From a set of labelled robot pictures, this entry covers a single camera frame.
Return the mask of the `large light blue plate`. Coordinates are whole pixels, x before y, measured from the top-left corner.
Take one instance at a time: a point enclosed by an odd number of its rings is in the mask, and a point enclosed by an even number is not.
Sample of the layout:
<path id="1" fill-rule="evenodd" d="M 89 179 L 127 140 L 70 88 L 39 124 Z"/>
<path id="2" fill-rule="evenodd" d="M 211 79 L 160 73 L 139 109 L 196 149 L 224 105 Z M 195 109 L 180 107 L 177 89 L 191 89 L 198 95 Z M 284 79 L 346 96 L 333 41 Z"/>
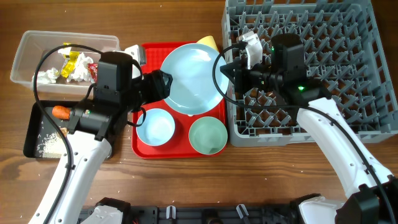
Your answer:
<path id="1" fill-rule="evenodd" d="M 212 110 L 226 93 L 229 79 L 220 72 L 224 58 L 203 44 L 182 45 L 168 54 L 161 70 L 172 76 L 170 95 L 165 103 L 174 111 L 185 115 L 199 115 Z"/>

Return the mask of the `grey dishwasher rack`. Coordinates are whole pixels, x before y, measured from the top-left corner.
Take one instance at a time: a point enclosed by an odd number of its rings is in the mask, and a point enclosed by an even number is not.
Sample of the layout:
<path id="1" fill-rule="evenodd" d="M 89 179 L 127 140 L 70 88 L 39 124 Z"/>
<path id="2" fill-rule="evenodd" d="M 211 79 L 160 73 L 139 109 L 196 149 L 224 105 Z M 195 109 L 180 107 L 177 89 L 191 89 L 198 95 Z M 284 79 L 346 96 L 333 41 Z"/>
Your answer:
<path id="1" fill-rule="evenodd" d="M 225 1 L 223 48 L 255 32 L 271 63 L 271 38 L 300 36 L 307 76 L 327 87 L 363 143 L 397 135 L 397 100 L 371 1 Z M 229 134 L 237 147 L 314 142 L 284 110 L 250 110 L 227 103 Z"/>

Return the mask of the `green bowl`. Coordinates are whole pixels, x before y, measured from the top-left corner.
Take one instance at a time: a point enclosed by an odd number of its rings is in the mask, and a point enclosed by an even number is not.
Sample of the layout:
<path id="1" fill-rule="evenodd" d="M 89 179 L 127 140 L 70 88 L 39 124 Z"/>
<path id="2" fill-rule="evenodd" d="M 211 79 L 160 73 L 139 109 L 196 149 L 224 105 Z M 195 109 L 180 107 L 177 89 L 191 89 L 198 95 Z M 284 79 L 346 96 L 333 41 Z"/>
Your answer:
<path id="1" fill-rule="evenodd" d="M 219 119 L 205 116 L 190 126 L 188 139 L 196 152 L 209 156 L 223 150 L 228 141 L 228 132 Z"/>

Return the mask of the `orange carrot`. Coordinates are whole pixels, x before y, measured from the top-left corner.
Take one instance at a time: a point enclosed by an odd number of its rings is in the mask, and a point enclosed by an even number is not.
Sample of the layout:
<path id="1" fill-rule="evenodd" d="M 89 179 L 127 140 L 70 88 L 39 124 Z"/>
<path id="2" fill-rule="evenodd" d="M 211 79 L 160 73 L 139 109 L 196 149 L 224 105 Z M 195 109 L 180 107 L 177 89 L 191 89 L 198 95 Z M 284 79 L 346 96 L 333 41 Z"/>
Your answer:
<path id="1" fill-rule="evenodd" d="M 55 118 L 62 119 L 62 120 L 69 120 L 70 119 L 71 109 L 66 108 L 64 106 L 54 106 L 52 110 L 52 115 Z"/>

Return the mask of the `yellow snack wrapper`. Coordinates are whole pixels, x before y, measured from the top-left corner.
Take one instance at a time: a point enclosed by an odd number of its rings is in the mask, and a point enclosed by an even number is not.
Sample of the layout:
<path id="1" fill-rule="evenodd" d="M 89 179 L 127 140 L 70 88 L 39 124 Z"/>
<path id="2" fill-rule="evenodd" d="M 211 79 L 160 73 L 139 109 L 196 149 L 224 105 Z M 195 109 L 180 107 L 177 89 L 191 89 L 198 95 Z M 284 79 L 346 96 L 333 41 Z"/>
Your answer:
<path id="1" fill-rule="evenodd" d="M 58 53 L 65 59 L 61 70 L 61 76 L 68 78 L 69 75 L 75 70 L 76 61 L 80 53 L 73 51 L 71 47 L 59 49 Z"/>

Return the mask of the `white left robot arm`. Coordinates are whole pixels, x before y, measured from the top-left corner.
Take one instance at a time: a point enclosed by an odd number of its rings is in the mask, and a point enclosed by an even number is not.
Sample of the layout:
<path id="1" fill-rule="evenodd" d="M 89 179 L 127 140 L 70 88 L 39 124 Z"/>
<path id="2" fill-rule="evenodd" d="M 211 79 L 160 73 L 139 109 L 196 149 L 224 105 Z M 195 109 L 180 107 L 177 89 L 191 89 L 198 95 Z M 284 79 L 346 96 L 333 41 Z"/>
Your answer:
<path id="1" fill-rule="evenodd" d="M 31 223 L 76 223 L 93 179 L 112 150 L 112 141 L 129 124 L 127 115 L 170 95 L 173 78 L 161 70 L 132 75 L 140 64 L 124 52 L 103 52 L 97 81 L 68 114 L 61 134 L 61 156 Z"/>

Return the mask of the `red snack wrapper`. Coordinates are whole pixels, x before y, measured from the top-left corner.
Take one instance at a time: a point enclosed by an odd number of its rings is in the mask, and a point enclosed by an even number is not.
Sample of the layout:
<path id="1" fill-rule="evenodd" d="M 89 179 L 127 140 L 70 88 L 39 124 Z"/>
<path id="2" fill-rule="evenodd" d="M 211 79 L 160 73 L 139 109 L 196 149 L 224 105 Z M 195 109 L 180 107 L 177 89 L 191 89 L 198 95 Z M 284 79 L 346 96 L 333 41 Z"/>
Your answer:
<path id="1" fill-rule="evenodd" d="M 97 75 L 98 75 L 98 64 L 97 63 L 89 63 L 88 64 L 88 71 L 91 75 L 91 81 L 96 83 L 97 82 Z"/>

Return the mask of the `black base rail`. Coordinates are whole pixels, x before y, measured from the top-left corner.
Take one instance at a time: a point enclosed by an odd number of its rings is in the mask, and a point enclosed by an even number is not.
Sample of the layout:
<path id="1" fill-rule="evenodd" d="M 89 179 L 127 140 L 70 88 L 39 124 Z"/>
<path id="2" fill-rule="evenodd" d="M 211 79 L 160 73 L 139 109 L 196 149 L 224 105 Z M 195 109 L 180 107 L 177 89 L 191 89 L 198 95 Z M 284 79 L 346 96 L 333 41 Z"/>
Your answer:
<path id="1" fill-rule="evenodd" d="M 99 206 L 83 209 L 78 223 L 300 223 L 297 211 L 289 205 L 234 207 L 167 207 L 132 206 L 121 218 L 111 218 L 108 212 L 101 212 Z"/>

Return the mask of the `light blue bowl with rice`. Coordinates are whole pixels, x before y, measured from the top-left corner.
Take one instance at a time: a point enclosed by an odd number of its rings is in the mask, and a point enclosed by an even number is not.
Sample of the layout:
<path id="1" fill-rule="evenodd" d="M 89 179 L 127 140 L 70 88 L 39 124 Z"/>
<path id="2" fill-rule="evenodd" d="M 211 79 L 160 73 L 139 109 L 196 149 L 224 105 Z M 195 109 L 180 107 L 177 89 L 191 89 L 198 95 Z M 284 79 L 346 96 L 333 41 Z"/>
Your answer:
<path id="1" fill-rule="evenodd" d="M 161 146 L 171 140 L 175 132 L 175 120 L 163 109 L 153 108 L 140 115 L 136 128 L 138 138 L 148 146 Z"/>

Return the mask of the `yellow plastic cup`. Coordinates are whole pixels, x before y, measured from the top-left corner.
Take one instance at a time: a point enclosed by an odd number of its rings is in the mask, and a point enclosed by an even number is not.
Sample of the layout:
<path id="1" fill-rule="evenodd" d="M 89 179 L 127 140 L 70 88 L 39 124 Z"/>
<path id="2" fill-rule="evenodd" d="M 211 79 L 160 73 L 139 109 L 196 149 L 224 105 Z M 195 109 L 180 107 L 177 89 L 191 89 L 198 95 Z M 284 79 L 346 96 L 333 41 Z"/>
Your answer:
<path id="1" fill-rule="evenodd" d="M 202 37 L 200 40 L 197 41 L 197 44 L 201 45 L 201 49 L 206 52 L 219 52 L 218 46 L 212 35 Z"/>

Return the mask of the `black plastic tray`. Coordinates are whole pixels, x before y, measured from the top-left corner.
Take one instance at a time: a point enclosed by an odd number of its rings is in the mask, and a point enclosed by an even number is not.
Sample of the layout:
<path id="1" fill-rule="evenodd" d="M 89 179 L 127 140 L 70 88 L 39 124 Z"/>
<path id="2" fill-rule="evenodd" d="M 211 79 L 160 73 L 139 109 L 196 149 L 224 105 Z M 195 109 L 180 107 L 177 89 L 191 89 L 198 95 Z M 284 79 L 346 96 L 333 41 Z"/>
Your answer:
<path id="1" fill-rule="evenodd" d="M 49 101 L 41 102 L 45 111 L 54 120 L 55 124 L 65 133 L 68 133 L 68 121 L 55 118 L 52 114 L 54 106 L 63 106 L 72 109 L 76 101 Z M 95 113 L 93 109 L 82 114 L 82 120 L 76 125 L 76 129 L 87 133 L 97 134 L 101 125 L 107 118 Z M 29 126 L 25 137 L 23 153 L 29 158 L 58 159 L 67 154 L 65 144 L 57 130 L 50 124 L 39 106 L 32 106 Z"/>

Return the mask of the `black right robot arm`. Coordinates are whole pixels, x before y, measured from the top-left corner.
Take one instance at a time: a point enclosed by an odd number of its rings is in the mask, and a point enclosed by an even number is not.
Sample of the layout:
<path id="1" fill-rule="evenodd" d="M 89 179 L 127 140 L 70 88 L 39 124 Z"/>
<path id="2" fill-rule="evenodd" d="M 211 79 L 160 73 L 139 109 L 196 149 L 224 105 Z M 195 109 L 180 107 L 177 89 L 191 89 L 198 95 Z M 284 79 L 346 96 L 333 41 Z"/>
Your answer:
<path id="1" fill-rule="evenodd" d="M 226 63 L 223 53 L 207 45 L 186 44 L 172 51 L 161 69 L 172 76 L 167 104 L 182 114 L 202 114 L 227 99 L 226 86 L 236 92 L 253 88 L 273 91 L 282 108 L 315 140 L 334 168 L 345 202 L 319 195 L 292 202 L 299 223 L 396 223 L 397 179 L 366 149 L 338 111 L 323 84 L 307 77 L 304 45 L 296 34 L 271 38 L 271 64 L 259 57 L 254 33 L 242 35 L 235 47 L 247 62 Z"/>

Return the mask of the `pile of white rice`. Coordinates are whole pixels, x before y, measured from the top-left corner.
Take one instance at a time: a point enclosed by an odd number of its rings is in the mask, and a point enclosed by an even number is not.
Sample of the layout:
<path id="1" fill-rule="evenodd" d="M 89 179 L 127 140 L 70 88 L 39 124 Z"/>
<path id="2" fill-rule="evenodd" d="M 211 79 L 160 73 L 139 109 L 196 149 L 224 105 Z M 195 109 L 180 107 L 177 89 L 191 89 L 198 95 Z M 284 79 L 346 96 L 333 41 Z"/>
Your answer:
<path id="1" fill-rule="evenodd" d="M 58 159 L 67 152 L 59 133 L 52 126 L 39 128 L 34 150 L 35 157 L 46 159 Z"/>

